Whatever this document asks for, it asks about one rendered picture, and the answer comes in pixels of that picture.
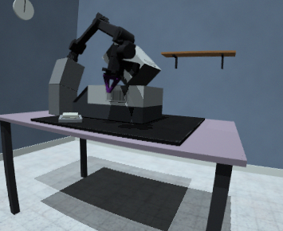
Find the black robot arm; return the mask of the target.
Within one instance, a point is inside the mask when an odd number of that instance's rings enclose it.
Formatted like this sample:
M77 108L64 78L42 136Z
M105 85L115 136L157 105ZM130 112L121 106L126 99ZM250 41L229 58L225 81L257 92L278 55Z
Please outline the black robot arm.
M97 30L107 33L109 36L113 37L112 41L118 44L112 46L110 57L119 57L120 59L113 58L111 69L119 72L126 70L132 77L136 76L140 70L140 64L123 60L132 59L136 55L136 45L134 44L135 36L120 26L110 24L108 18L100 13L96 14L96 18L94 18L92 24L85 30L85 33L83 33L81 37L71 41L69 49L72 51L67 57L77 62L78 55L81 55L86 49L85 43Z

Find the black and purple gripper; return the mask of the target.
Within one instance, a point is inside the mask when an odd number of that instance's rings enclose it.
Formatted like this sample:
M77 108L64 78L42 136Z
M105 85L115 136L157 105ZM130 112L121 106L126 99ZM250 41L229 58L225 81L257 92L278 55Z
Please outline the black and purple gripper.
M122 72L111 69L113 58L120 59L119 57L110 57L109 62L108 62L108 68L102 68L102 71L105 71L105 73L103 74L103 78L104 78L104 82L105 82L105 86L106 86L106 91L108 93L111 93L112 90L114 89L114 87L120 82L120 80L121 80L120 75L124 76L124 74ZM113 80L113 82L112 82L111 87L109 88L109 80L110 79Z

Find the white multi-well plate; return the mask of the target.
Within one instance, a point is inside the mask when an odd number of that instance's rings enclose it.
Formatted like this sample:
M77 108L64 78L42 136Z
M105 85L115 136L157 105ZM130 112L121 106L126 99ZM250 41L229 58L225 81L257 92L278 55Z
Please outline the white multi-well plate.
M76 118L79 118L79 116L77 112L64 112L62 115L62 118L76 119Z

